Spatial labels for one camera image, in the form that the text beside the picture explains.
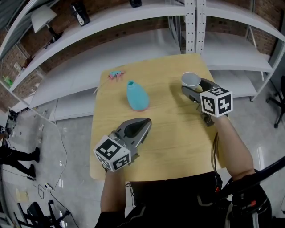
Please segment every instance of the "teal bottle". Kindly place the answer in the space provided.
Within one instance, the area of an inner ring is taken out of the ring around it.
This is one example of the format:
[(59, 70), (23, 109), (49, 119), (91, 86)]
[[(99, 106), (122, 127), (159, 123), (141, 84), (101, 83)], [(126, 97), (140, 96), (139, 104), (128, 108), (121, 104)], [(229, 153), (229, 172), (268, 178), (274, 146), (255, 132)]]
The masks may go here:
[(138, 83), (128, 81), (126, 95), (134, 111), (144, 111), (148, 108), (150, 99), (146, 91)]

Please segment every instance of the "white box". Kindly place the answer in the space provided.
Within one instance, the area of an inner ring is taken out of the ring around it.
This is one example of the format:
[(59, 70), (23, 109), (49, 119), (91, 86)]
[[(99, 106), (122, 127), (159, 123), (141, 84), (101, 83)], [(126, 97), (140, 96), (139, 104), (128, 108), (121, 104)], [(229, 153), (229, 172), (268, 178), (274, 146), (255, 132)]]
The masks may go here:
[(111, 171), (116, 171), (131, 162), (130, 150), (118, 144), (107, 135), (93, 149), (97, 159)]
[(232, 111), (232, 91), (222, 87), (200, 93), (202, 112), (219, 117)]

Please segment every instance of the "white cup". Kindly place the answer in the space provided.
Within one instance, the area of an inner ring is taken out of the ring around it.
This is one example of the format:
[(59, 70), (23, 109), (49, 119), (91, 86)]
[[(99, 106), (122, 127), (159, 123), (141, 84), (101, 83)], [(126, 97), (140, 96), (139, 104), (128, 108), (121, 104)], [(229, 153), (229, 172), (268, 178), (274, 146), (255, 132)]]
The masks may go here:
[(182, 75), (181, 81), (183, 86), (190, 87), (194, 90), (199, 86), (201, 78), (195, 73), (185, 72)]

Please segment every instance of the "black chair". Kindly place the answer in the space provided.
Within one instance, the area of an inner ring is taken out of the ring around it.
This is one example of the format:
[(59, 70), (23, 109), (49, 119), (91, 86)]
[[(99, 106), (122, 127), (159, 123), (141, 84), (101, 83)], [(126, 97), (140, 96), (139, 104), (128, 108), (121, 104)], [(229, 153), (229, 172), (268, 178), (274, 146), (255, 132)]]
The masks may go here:
[(53, 204), (53, 201), (49, 201), (49, 213), (50, 216), (44, 216), (39, 204), (37, 202), (33, 202), (27, 209), (27, 214), (23, 212), (23, 209), (19, 203), (17, 203), (18, 208), (21, 212), (21, 215), (24, 219), (24, 222), (19, 221), (16, 214), (14, 213), (15, 218), (18, 221), (18, 224), (20, 227), (27, 226), (27, 227), (33, 227), (33, 228), (50, 228), (51, 226), (54, 226), (55, 228), (62, 228), (60, 226), (60, 222), (70, 214), (69, 211), (66, 211), (65, 214), (58, 218), (55, 219), (55, 216), (53, 214), (53, 210), (50, 206), (50, 204)]
[[(281, 77), (281, 92), (283, 94), (283, 96), (285, 96), (285, 76), (282, 76)], [(269, 101), (272, 101), (274, 104), (277, 104), (280, 108), (281, 108), (281, 114), (279, 116), (279, 119), (278, 121), (274, 124), (274, 127), (275, 128), (278, 128), (278, 124), (280, 123), (284, 113), (285, 113), (285, 99), (281, 97), (281, 94), (279, 91), (277, 91), (274, 96), (277, 96), (279, 97), (280, 99), (280, 102), (277, 101), (276, 99), (274, 98), (267, 98), (266, 99), (266, 102), (268, 103)]]

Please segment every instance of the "small figurine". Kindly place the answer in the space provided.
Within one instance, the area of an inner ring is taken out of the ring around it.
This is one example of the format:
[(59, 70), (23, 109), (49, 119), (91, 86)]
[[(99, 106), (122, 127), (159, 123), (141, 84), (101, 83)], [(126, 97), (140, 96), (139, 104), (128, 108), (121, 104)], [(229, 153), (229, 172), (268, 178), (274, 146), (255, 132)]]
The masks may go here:
[(113, 80), (116, 77), (116, 81), (118, 81), (118, 78), (123, 76), (124, 73), (125, 73), (124, 71), (112, 71), (109, 74), (109, 78), (110, 80)]

